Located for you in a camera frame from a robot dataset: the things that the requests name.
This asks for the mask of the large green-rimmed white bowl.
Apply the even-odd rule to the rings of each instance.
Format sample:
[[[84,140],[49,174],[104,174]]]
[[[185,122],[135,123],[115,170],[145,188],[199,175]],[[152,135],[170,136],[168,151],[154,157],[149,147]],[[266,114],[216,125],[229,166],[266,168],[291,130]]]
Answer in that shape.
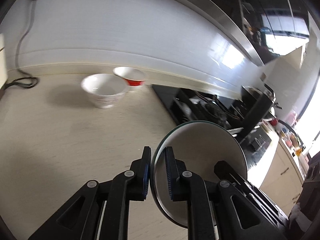
[[[183,161],[188,171],[200,175],[203,180],[214,183],[219,181],[214,166],[222,160],[247,179],[244,152],[227,130],[208,121],[190,121],[172,129],[161,140],[152,156],[150,188],[158,209],[178,226],[187,227],[187,204],[170,199],[162,154],[167,146],[172,147],[175,158]]]

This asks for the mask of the red banded white bowl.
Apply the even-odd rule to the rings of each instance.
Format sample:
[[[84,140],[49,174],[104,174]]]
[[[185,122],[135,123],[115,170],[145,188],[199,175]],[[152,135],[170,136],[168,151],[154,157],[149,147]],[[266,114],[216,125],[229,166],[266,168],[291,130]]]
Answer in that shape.
[[[113,69],[114,75],[124,79],[129,86],[138,87],[146,81],[146,74],[132,67],[120,66]]]

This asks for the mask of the white floral bowl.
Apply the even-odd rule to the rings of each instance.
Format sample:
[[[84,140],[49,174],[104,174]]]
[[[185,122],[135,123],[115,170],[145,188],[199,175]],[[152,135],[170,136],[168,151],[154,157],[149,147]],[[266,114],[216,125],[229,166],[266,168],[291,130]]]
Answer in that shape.
[[[93,74],[81,81],[81,88],[97,108],[108,109],[117,104],[129,91],[128,83],[111,74]]]

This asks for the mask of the black gas stove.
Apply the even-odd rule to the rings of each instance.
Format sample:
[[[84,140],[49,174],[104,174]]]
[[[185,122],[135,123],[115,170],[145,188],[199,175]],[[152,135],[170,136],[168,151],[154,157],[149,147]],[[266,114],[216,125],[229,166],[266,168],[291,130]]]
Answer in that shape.
[[[209,121],[230,131],[234,137],[241,131],[242,123],[253,106],[242,99],[231,99],[189,88],[156,84],[152,84],[151,88],[177,125],[188,121]],[[262,124],[260,120],[240,143],[248,168],[258,165],[271,143]]]

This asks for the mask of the black pot on stove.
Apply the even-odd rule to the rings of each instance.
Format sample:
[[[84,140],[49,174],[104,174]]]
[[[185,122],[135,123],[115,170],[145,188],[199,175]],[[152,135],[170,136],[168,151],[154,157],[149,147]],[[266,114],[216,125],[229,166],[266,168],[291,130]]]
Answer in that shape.
[[[263,92],[249,86],[241,88],[241,99],[248,108],[248,112],[242,122],[240,137],[245,138],[276,101],[273,89],[267,84],[264,84],[264,87]]]

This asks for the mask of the steel range hood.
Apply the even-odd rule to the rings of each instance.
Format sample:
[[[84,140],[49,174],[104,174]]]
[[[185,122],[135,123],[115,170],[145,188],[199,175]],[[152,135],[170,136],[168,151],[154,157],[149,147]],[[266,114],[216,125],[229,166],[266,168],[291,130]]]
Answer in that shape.
[[[257,66],[309,41],[301,0],[176,0],[212,22]]]

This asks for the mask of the cream rice cooker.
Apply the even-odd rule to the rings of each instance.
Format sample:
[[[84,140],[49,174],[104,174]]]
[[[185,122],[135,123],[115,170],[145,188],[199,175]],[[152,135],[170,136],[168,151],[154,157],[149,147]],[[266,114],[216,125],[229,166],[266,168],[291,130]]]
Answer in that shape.
[[[4,35],[0,34],[0,87],[2,88],[8,80],[8,70],[5,57]]]

